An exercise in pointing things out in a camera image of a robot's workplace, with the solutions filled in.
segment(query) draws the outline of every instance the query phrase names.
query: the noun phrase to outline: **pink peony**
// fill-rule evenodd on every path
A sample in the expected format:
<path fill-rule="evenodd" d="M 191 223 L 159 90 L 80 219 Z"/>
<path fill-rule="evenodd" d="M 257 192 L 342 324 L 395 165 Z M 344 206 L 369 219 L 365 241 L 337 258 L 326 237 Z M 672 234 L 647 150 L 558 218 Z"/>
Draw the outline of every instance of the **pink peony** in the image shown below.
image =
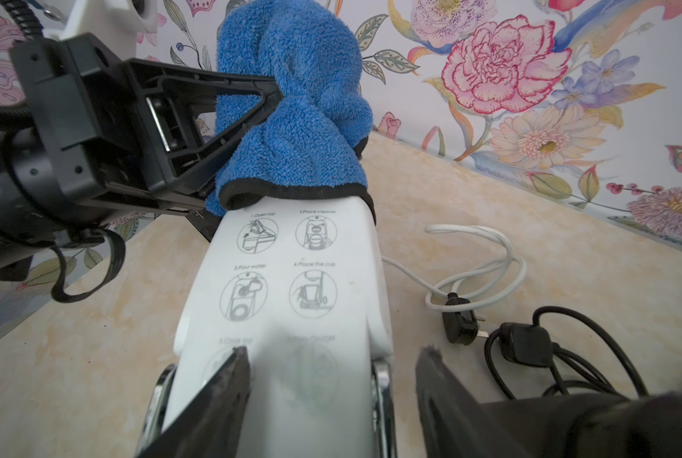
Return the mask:
<path fill-rule="evenodd" d="M 391 139 L 396 139 L 397 131 L 400 129 L 401 124 L 402 120 L 395 118 L 394 115 L 388 111 L 382 116 L 382 121 L 379 122 L 378 132 Z"/>
<path fill-rule="evenodd" d="M 493 0 L 416 0 L 412 28 L 422 40 L 440 48 L 474 32 L 495 14 Z"/>
<path fill-rule="evenodd" d="M 572 51 L 551 52 L 555 23 L 530 26 L 519 15 L 488 22 L 453 45 L 443 69 L 443 84 L 455 99 L 476 113 L 526 111 L 542 102 L 567 72 Z"/>
<path fill-rule="evenodd" d="M 654 233 L 682 238 L 682 188 L 641 196 L 629 202 L 627 208 L 637 223 Z"/>
<path fill-rule="evenodd" d="M 195 16 L 199 11 L 211 11 L 216 0 L 186 0 L 191 8 L 191 16 Z"/>

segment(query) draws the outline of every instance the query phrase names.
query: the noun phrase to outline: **black towel edge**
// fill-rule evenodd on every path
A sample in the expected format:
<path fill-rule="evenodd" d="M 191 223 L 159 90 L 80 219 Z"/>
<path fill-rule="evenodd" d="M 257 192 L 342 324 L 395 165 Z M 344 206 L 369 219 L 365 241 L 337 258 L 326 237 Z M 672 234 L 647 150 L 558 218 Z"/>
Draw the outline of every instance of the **black towel edge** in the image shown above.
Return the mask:
<path fill-rule="evenodd" d="M 219 204 L 227 210 L 239 210 L 256 204 L 265 196 L 288 200 L 324 200 L 357 196 L 367 203 L 374 224 L 377 224 L 374 201 L 361 183 L 339 186 L 281 186 L 260 178 L 238 178 L 222 186 L 219 191 Z"/>

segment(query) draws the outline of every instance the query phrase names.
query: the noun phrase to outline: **black power plug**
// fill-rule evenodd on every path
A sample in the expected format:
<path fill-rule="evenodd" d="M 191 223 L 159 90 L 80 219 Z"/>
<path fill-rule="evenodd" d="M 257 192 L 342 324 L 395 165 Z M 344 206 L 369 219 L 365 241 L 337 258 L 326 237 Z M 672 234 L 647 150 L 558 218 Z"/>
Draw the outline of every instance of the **black power plug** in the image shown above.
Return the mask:
<path fill-rule="evenodd" d="M 504 323 L 499 329 L 504 359 L 532 367 L 553 365 L 552 340 L 545 328 L 522 323 Z"/>
<path fill-rule="evenodd" d="M 448 294 L 446 306 L 459 306 L 460 304 L 471 303 L 466 298 L 459 298 L 457 294 Z M 472 310 L 443 312 L 443 326 L 448 342 L 452 344 L 471 344 L 478 335 L 479 325 L 476 314 Z"/>

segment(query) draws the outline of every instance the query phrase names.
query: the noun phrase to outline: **black strap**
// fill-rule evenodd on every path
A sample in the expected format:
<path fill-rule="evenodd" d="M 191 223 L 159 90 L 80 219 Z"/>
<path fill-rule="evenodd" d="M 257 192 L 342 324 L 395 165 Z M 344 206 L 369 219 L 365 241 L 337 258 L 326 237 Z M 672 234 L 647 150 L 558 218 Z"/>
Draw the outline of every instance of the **black strap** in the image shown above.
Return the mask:
<path fill-rule="evenodd" d="M 66 259 L 64 259 L 64 255 L 61 253 L 61 249 L 59 249 L 57 246 L 53 246 L 51 249 L 54 253 L 56 253 L 56 257 L 59 259 L 59 266 L 61 267 L 59 278 L 56 280 L 54 287 L 51 289 L 51 297 L 56 302 L 72 303 L 86 299 L 97 289 L 102 288 L 104 285 L 114 280 L 117 274 L 120 272 L 120 269 L 122 269 L 122 264 L 125 262 L 125 240 L 122 240 L 122 237 L 120 237 L 117 233 L 108 229 L 92 229 L 92 232 L 104 236 L 109 242 L 109 251 L 111 256 L 109 258 L 108 273 L 105 276 L 105 279 L 102 280 L 102 282 L 91 291 L 83 292 L 74 296 L 66 294 L 64 292 L 64 282 L 66 281 Z"/>

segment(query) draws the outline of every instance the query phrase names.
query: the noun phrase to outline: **purple flower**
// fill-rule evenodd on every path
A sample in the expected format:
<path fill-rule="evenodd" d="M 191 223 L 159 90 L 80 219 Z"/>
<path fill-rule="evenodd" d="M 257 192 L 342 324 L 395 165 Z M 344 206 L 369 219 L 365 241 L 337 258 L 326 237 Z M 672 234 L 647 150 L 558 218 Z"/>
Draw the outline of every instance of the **purple flower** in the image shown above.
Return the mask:
<path fill-rule="evenodd" d="M 578 82 L 582 81 L 587 92 L 605 94 L 612 91 L 616 84 L 632 80 L 636 74 L 630 69 L 639 63 L 639 56 L 630 56 L 623 60 L 619 60 L 620 58 L 621 52 L 614 49 L 603 56 L 600 65 L 587 61 L 583 65 L 583 76 Z"/>
<path fill-rule="evenodd" d="M 593 89 L 595 89 L 595 87 L 587 87 L 583 84 L 582 80 L 583 78 L 580 78 L 577 80 L 577 83 L 575 83 L 574 80 L 568 76 L 562 80 L 564 89 L 552 91 L 552 96 L 560 99 L 555 102 L 555 106 L 558 110 L 564 110 L 573 105 L 596 103 L 598 101 L 598 97 L 593 94 Z"/>
<path fill-rule="evenodd" d="M 414 0 L 412 27 L 434 48 L 458 41 L 496 14 L 494 0 Z"/>
<path fill-rule="evenodd" d="M 637 223 L 654 233 L 682 238 L 682 188 L 641 196 L 639 200 L 629 202 L 626 208 Z"/>

